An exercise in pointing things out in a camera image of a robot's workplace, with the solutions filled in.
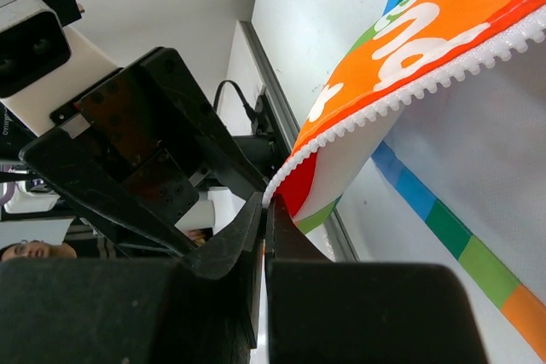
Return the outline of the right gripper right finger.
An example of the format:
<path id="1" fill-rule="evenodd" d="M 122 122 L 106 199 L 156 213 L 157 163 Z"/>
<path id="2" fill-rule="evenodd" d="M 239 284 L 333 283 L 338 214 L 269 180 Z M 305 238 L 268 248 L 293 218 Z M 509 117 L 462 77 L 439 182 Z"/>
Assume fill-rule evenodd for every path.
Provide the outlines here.
<path id="1" fill-rule="evenodd" d="M 265 277 L 272 363 L 485 363 L 466 291 L 430 263 L 334 262 L 276 196 Z"/>

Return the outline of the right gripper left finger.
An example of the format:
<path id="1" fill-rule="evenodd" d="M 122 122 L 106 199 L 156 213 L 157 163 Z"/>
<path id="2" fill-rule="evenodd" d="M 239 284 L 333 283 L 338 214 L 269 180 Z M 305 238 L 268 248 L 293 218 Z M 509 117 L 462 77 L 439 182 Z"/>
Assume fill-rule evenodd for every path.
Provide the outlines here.
<path id="1" fill-rule="evenodd" d="M 247 363 L 258 342 L 260 194 L 187 256 L 1 265 L 4 363 Z"/>

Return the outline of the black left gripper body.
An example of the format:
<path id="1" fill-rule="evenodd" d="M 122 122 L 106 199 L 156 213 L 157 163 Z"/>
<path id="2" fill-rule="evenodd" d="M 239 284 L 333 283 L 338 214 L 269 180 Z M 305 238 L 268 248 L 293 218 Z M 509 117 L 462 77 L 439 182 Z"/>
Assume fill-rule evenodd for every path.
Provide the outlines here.
<path id="1" fill-rule="evenodd" d="M 266 186 L 172 48 L 153 49 L 51 117 L 21 161 L 126 253 L 184 256 L 194 246 L 177 222 L 203 188 L 247 199 Z"/>

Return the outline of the rainbow and white kids jacket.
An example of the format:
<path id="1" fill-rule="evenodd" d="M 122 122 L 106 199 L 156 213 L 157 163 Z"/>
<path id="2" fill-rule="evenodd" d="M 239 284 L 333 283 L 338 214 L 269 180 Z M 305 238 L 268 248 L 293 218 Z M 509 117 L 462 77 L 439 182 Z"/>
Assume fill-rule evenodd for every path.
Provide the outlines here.
<path id="1" fill-rule="evenodd" d="M 545 0 L 257 0 L 299 122 L 264 194 L 447 266 L 492 363 L 545 360 Z"/>

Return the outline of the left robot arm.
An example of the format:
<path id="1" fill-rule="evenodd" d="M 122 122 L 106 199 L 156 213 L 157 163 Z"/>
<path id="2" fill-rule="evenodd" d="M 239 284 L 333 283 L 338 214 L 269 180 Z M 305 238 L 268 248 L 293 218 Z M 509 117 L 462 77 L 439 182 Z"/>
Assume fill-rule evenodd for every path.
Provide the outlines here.
<path id="1" fill-rule="evenodd" d="M 15 212 L 77 217 L 130 257 L 182 256 L 200 198 L 227 188 L 262 192 L 282 160 L 258 107 L 244 105 L 247 136 L 233 136 L 179 53 L 160 47 L 50 112 L 53 126 L 3 174 L 26 195 Z"/>

